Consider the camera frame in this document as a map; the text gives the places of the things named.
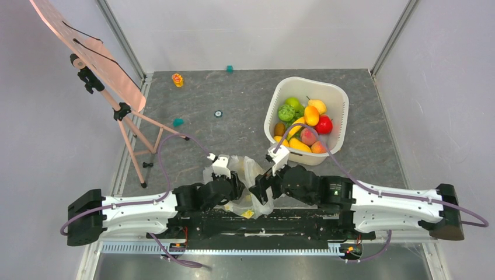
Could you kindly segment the clear plastic bag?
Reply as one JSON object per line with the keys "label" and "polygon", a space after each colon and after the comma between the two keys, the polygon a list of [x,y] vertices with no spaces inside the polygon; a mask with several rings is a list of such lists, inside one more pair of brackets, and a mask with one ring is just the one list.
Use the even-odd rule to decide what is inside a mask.
{"label": "clear plastic bag", "polygon": [[[274,200],[262,205],[249,191],[255,184],[255,178],[264,173],[263,169],[253,159],[244,156],[229,156],[228,169],[231,174],[237,174],[240,181],[245,185],[241,197],[235,201],[229,201],[225,205],[217,205],[215,208],[233,213],[246,219],[257,219],[263,215],[269,215],[274,210]],[[204,185],[214,179],[212,166],[203,170]]]}

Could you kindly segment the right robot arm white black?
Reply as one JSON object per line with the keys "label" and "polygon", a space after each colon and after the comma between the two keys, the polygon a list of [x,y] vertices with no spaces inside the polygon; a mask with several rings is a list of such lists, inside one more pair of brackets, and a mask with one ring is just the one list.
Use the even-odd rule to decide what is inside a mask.
{"label": "right robot arm white black", "polygon": [[301,165],[271,170],[255,178],[249,188],[262,204],[281,195],[339,215],[338,233],[424,229],[436,239],[465,238],[454,186],[440,184],[432,190],[405,190],[353,182],[340,176],[318,176]]}

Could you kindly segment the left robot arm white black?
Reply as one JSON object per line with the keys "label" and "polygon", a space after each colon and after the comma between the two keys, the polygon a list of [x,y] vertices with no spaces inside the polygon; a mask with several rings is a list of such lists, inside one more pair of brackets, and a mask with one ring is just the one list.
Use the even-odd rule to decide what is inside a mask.
{"label": "left robot arm white black", "polygon": [[92,189],[68,206],[68,220],[60,233],[68,246],[83,246],[101,237],[161,234],[178,237],[183,231],[179,218],[208,212],[217,205],[240,198],[245,190],[236,172],[214,176],[203,184],[183,185],[170,192],[140,197],[110,197]]}

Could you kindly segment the white plastic basket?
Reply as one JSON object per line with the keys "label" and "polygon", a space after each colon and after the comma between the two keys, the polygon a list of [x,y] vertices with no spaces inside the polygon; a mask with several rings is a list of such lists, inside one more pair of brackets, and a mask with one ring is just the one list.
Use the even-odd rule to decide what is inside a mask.
{"label": "white plastic basket", "polygon": [[322,141],[326,145],[327,153],[308,153],[287,147],[290,151],[290,161],[309,166],[319,165],[330,154],[338,152],[344,142],[349,107],[348,96],[343,89],[331,83],[317,82],[300,77],[290,77],[282,80],[274,91],[264,121],[264,133],[272,144],[276,143],[273,138],[274,127],[277,123],[282,122],[277,115],[277,110],[284,105],[285,100],[289,97],[296,97],[304,106],[304,109],[308,106],[309,98],[321,100],[326,105],[327,112],[323,115],[329,116],[332,120],[332,132],[327,135],[319,135],[313,126],[304,124],[304,127],[293,138],[300,140],[301,131],[307,128],[318,136],[318,141]]}

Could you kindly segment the orange yellow mango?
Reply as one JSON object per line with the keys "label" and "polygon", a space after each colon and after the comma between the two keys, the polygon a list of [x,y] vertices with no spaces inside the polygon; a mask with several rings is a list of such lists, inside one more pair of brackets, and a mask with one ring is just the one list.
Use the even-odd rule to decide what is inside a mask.
{"label": "orange yellow mango", "polygon": [[318,109],[314,106],[306,106],[304,109],[304,118],[307,125],[316,126],[320,118]]}

